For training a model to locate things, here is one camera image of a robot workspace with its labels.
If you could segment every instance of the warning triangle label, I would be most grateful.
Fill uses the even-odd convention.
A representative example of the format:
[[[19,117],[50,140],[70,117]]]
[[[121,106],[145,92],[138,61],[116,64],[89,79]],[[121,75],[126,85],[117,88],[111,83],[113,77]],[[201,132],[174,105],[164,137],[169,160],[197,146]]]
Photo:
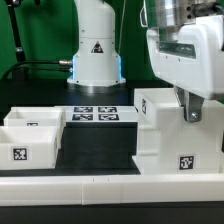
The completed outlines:
[[[98,41],[97,41],[96,45],[94,46],[94,48],[92,49],[91,53],[96,53],[96,54],[104,53],[103,49]]]

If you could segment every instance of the white block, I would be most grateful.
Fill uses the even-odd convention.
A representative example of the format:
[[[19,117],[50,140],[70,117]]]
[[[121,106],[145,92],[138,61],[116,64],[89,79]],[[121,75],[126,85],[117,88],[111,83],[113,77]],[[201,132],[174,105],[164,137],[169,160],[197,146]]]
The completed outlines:
[[[4,119],[7,127],[57,127],[57,148],[61,148],[61,137],[65,127],[65,118],[59,107],[12,107]]]
[[[120,182],[111,182],[110,178],[109,176],[99,176],[93,177],[91,182],[83,182],[83,205],[120,203],[121,184]]]
[[[218,173],[222,167],[224,106],[205,100],[202,120],[188,123],[173,89],[139,89],[135,162],[142,174]]]
[[[56,127],[1,127],[0,169],[55,168]]]
[[[222,174],[121,176],[121,203],[222,201]]]
[[[0,205],[80,205],[82,180],[71,176],[1,178]]]

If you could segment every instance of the white plastic bin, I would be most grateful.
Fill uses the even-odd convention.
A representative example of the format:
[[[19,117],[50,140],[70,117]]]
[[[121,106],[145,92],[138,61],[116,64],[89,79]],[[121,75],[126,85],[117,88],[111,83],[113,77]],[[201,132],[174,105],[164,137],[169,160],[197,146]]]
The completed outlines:
[[[56,107],[12,107],[4,119],[6,127],[57,127],[57,148],[61,148],[61,137],[65,127],[62,108]]]
[[[0,170],[55,168],[56,127],[0,127]]]

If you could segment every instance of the black surface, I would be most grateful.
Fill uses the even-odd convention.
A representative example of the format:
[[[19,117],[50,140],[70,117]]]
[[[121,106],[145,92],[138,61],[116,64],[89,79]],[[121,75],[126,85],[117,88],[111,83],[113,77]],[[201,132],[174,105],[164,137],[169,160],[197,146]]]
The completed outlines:
[[[76,168],[137,171],[131,162],[136,155],[137,123],[135,127],[120,127],[119,123],[117,127],[66,127],[62,145],[64,160]]]
[[[223,224],[224,203],[0,208],[4,224]]]
[[[0,120],[12,106],[133,105],[134,88],[168,87],[163,81],[128,81],[127,88],[107,94],[86,94],[66,88],[65,80],[0,80]]]

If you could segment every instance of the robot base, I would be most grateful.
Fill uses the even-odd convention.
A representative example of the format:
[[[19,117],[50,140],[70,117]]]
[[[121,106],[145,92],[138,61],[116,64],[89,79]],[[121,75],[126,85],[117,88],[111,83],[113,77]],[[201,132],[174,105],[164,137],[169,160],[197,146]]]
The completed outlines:
[[[94,85],[82,85],[74,82],[71,78],[67,80],[67,87],[71,90],[77,90],[83,93],[110,93],[114,92],[117,89],[126,87],[126,79],[121,79],[119,83],[114,85],[103,85],[103,86],[94,86]]]

